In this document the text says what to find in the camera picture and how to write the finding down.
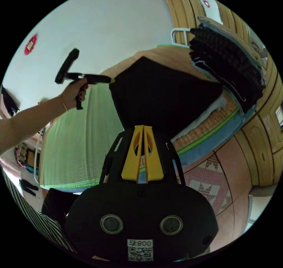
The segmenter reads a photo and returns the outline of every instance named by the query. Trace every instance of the white wall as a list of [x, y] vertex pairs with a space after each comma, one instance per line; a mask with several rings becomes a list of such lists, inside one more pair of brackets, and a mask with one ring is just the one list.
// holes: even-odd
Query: white wall
[[[24, 39], [3, 86], [20, 110], [57, 96], [68, 84], [54, 80], [73, 48], [80, 56], [70, 71], [98, 74], [139, 50], [170, 44], [173, 28], [165, 0], [69, 0], [47, 15]], [[29, 55], [24, 49], [38, 33]]]
[[253, 203], [251, 207], [251, 220], [257, 220], [258, 217], [262, 214], [266, 208], [268, 202], [270, 201], [271, 196], [267, 197], [253, 197]]
[[[206, 17], [211, 18], [220, 24], [223, 24], [217, 2], [215, 0], [200, 0], [200, 1], [204, 7]], [[204, 1], [207, 1], [209, 3], [209, 7], [204, 4]]]

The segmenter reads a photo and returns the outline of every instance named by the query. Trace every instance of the white cloth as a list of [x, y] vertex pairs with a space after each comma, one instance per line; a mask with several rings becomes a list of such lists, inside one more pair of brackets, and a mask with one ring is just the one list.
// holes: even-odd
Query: white cloth
[[183, 129], [180, 133], [178, 133], [173, 139], [174, 142], [176, 139], [181, 138], [186, 135], [188, 132], [197, 128], [204, 120], [208, 118], [208, 116], [215, 110], [220, 110], [221, 108], [227, 105], [226, 99], [221, 95], [216, 101], [214, 101], [195, 121], [193, 121], [188, 127]]

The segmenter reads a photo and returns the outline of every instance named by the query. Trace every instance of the qr code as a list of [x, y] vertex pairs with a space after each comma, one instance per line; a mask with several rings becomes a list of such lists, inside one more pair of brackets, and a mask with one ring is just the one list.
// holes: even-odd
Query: qr code
[[128, 247], [129, 261], [153, 261], [153, 247]]
[[152, 240], [128, 240], [129, 261], [153, 261]]

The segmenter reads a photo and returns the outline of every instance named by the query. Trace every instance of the pink patterned floor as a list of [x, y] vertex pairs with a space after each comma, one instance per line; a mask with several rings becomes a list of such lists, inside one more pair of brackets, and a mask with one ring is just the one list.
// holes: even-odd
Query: pink patterned floor
[[232, 204], [228, 182], [216, 155], [184, 173], [186, 185], [200, 192], [211, 204], [215, 215]]

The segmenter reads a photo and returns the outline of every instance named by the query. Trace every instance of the striped fabric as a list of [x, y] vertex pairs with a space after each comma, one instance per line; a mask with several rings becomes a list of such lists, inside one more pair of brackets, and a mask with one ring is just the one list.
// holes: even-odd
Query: striped fabric
[[37, 231], [49, 241], [62, 246], [67, 250], [75, 252], [74, 248], [64, 237], [60, 225], [46, 215], [35, 211], [21, 196], [15, 185], [10, 181], [8, 176], [2, 170], [2, 167], [1, 171], [14, 201], [16, 202], [24, 216], [27, 218], [27, 220], [37, 229]]

